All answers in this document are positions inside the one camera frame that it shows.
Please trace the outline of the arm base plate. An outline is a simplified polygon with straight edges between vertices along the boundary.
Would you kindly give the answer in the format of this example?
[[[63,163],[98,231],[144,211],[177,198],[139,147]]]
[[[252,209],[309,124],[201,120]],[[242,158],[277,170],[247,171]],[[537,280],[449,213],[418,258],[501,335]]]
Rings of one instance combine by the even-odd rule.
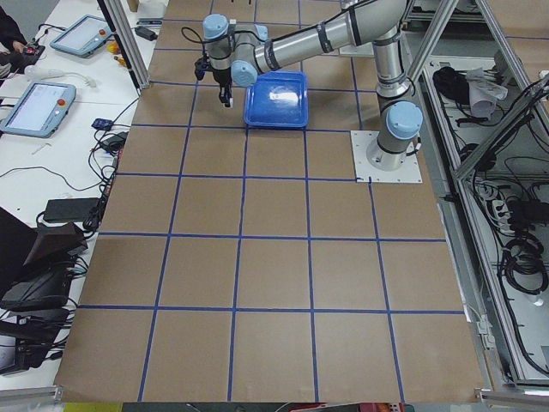
[[[401,154],[389,154],[378,145],[376,130],[351,130],[355,180],[358,183],[421,184],[415,147],[408,144]]]

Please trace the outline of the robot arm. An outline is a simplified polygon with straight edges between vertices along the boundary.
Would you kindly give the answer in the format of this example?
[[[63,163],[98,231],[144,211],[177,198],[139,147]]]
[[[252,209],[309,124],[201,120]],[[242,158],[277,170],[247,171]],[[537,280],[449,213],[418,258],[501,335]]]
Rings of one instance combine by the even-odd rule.
[[[195,76],[208,72],[220,86],[220,102],[232,104],[232,85],[250,87],[260,75],[347,45],[373,47],[382,129],[366,151],[378,170],[393,172],[413,155],[409,145],[423,123],[422,111],[404,99],[413,85],[401,63],[401,18],[407,7],[398,0],[354,1],[324,21],[297,32],[270,38],[265,27],[240,24],[211,14],[202,22],[202,55]]]

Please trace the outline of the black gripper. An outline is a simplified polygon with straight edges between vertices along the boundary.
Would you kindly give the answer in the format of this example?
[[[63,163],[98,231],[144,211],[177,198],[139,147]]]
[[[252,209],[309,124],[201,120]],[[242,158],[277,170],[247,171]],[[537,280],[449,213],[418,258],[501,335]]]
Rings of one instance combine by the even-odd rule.
[[[224,106],[228,106],[228,101],[232,98],[232,72],[231,69],[213,71],[214,80],[220,86],[219,98]]]

